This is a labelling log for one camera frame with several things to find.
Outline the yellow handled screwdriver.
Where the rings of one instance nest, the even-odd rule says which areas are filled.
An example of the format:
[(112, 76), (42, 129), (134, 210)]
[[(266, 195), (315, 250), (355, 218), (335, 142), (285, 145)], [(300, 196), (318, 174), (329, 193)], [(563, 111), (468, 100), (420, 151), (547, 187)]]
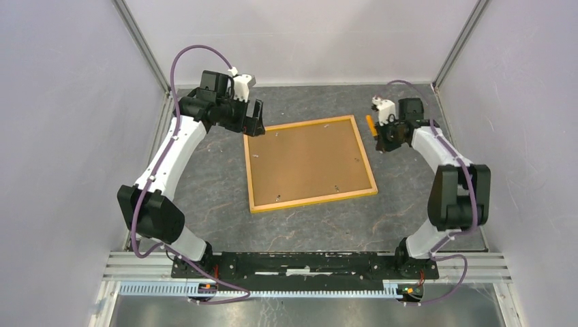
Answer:
[(377, 140), (377, 139), (378, 139), (378, 131), (377, 131), (377, 129), (376, 129), (376, 125), (375, 125), (375, 123), (374, 123), (374, 120), (373, 120), (372, 116), (369, 115), (369, 114), (366, 115), (366, 116), (365, 116), (365, 120), (366, 120), (367, 126), (368, 126), (368, 128), (369, 128), (369, 130), (370, 130), (370, 133), (371, 133), (372, 137), (373, 137), (375, 140)]

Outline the yellow picture frame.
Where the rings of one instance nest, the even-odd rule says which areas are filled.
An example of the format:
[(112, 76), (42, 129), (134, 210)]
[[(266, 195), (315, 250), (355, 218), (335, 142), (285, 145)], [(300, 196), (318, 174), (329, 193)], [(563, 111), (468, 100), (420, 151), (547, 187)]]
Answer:
[(378, 193), (352, 115), (268, 126), (243, 142), (251, 213)]

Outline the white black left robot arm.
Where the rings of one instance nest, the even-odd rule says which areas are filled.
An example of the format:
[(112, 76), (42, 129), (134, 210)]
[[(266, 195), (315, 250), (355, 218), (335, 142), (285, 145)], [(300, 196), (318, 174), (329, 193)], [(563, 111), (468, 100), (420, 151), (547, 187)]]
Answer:
[(123, 185), (117, 192), (131, 234), (187, 257), (187, 267), (197, 277), (213, 272), (214, 259), (206, 254), (208, 242), (185, 227), (185, 215), (173, 202), (176, 187), (194, 150), (213, 126), (246, 136), (265, 133), (262, 101), (257, 99), (253, 113), (247, 113), (249, 90), (255, 83), (254, 76), (239, 74), (236, 68), (227, 74), (203, 71), (200, 86), (178, 101), (168, 133), (147, 169), (132, 186)]

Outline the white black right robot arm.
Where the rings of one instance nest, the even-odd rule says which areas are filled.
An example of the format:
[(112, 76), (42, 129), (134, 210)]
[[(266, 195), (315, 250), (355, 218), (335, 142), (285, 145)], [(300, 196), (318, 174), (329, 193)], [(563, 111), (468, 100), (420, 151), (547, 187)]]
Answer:
[(438, 123), (425, 118), (421, 99), (397, 103), (375, 96), (371, 108), (377, 151), (391, 152), (407, 144), (420, 154), (434, 173), (427, 201), (427, 219), (395, 250), (395, 272), (413, 277), (421, 264), (434, 261), (437, 252), (456, 236), (472, 233), (489, 218), (491, 170), (460, 154)]

